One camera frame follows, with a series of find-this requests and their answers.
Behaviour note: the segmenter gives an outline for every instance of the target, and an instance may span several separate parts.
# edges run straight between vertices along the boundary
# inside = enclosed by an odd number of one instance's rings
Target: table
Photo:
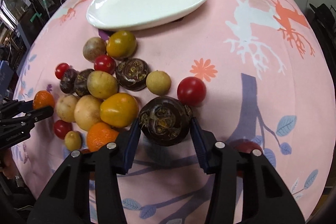
[[[31,100],[39,90],[57,99],[62,92],[54,69],[61,62],[76,70],[92,68],[82,56],[87,39],[101,36],[85,19],[91,0],[67,0],[33,44],[14,98]],[[182,20],[135,32],[135,57],[172,78],[176,98],[187,76],[207,87],[194,114],[205,130],[234,144],[253,140],[264,149],[310,216],[325,185],[333,156],[336,111],[333,82],[319,43],[293,0],[207,0]],[[140,107],[155,97],[129,92]],[[53,119],[36,124],[31,138],[12,148],[26,184],[38,197],[68,155],[52,131]],[[83,135],[86,134],[75,126]],[[140,139],[129,174],[119,177],[128,223],[204,223],[214,177],[199,168],[190,136],[173,147]],[[90,183],[92,221],[94,182]],[[238,179],[235,221],[241,219]]]

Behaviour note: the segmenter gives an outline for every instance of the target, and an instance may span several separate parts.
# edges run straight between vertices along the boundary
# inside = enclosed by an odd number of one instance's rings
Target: orange flower print
[[[205,62],[203,61],[203,58],[201,58],[199,61],[194,60],[196,66],[192,65],[191,67],[193,68],[192,70],[190,70],[191,73],[195,74],[195,77],[203,80],[203,78],[210,82],[211,78],[215,78],[216,75],[215,73],[217,73],[218,71],[215,70],[215,65],[210,65],[211,64],[211,60],[208,59]]]

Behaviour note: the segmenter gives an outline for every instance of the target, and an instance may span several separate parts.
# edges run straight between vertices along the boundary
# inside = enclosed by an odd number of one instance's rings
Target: dark brown water chestnut
[[[158,145],[180,143],[188,134],[191,108],[169,96],[156,97],[140,111],[139,124],[145,136]]]
[[[119,84],[127,90],[138,91],[146,87],[149,68],[145,61],[131,58],[121,62],[115,70]]]
[[[59,87],[66,94],[74,93],[74,83],[78,72],[75,69],[67,69],[61,79]]]
[[[92,69],[86,69],[86,70],[81,71],[77,75],[75,83],[74,83],[74,89],[75,89],[76,94],[79,97],[83,97],[84,95],[90,94],[86,84],[87,84],[87,78],[89,77],[89,74],[93,71],[94,70]]]

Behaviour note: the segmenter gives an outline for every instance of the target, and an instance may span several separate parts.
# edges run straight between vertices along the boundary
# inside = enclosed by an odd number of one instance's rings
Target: white deer print
[[[280,57],[272,50],[267,44],[260,42],[257,37],[252,36],[251,23],[268,26],[273,29],[278,30],[281,28],[280,24],[274,19],[273,16],[276,16],[275,7],[271,6],[267,1],[263,0],[268,6],[268,12],[259,10],[257,8],[250,7],[249,0],[244,2],[236,0],[238,6],[235,9],[234,17],[237,24],[233,24],[230,21],[226,21],[226,25],[232,30],[238,40],[227,39],[224,43],[231,43],[231,52],[234,52],[236,49],[236,43],[238,43],[237,54],[241,56],[243,64],[245,64],[245,54],[248,53],[251,55],[253,65],[256,68],[257,75],[261,79],[261,72],[266,71],[268,66],[265,63],[268,63],[267,56],[263,53],[263,47],[269,50],[269,52],[275,56],[279,63],[278,73],[282,72],[285,74],[284,70],[286,69],[285,65],[281,61]]]

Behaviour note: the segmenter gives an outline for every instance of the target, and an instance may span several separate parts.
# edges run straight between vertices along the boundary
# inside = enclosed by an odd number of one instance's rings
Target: yellow tomato
[[[127,93],[117,93],[100,105],[100,118],[117,128],[129,126],[138,116],[137,100]]]
[[[110,36],[106,51],[110,57],[126,58],[134,53],[136,47],[137,40],[134,34],[129,31],[119,31]]]

